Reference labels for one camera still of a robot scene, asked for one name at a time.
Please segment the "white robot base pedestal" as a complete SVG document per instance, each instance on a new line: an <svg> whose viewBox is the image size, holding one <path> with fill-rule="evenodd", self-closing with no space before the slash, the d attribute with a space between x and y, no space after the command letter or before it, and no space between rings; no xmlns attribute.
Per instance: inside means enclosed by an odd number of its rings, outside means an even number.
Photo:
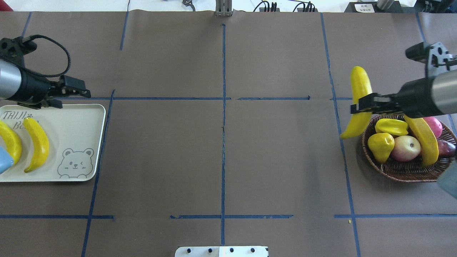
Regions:
<svg viewBox="0 0 457 257"><path fill-rule="evenodd" d="M263 246L179 247L175 257L269 257Z"/></svg>

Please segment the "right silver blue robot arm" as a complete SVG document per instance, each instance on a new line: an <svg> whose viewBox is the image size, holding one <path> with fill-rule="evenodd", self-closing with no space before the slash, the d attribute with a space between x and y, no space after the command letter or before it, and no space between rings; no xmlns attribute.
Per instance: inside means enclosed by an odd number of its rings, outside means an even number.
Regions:
<svg viewBox="0 0 457 257"><path fill-rule="evenodd" d="M353 104L342 139L361 136L363 154L385 177L399 182L439 182L456 196L446 173L456 161L456 135L435 116L456 113L456 71L404 84L396 94L372 92L364 68L351 71Z"/></svg>

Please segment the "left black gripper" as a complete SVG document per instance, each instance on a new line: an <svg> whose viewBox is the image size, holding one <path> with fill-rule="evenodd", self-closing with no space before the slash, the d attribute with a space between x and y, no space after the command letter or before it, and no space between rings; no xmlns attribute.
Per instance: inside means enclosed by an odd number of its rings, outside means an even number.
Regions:
<svg viewBox="0 0 457 257"><path fill-rule="evenodd" d="M62 101L55 98L67 97L91 98L91 93L81 79L62 75L57 82L21 71L21 83L16 92L18 105L35 110L42 107L62 109Z"/></svg>

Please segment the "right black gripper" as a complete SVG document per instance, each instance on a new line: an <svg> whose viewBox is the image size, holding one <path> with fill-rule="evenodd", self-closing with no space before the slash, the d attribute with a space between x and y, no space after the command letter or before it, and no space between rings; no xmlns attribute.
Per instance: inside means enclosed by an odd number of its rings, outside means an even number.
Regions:
<svg viewBox="0 0 457 257"><path fill-rule="evenodd" d="M368 94L351 105L350 113L393 114L398 112L398 106L410 118L436 116L437 107L432 100L431 82L426 78L407 82L395 95Z"/></svg>

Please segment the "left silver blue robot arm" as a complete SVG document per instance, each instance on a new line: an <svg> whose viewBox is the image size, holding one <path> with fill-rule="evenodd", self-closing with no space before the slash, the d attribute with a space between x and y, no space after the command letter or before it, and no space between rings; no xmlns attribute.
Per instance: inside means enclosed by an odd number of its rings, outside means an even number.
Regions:
<svg viewBox="0 0 457 257"><path fill-rule="evenodd" d="M57 81L51 81L1 60L0 96L1 99L14 101L30 109L39 110L42 107L62 109L60 98L70 96L91 98L91 92L86 89L83 80L62 75Z"/></svg>

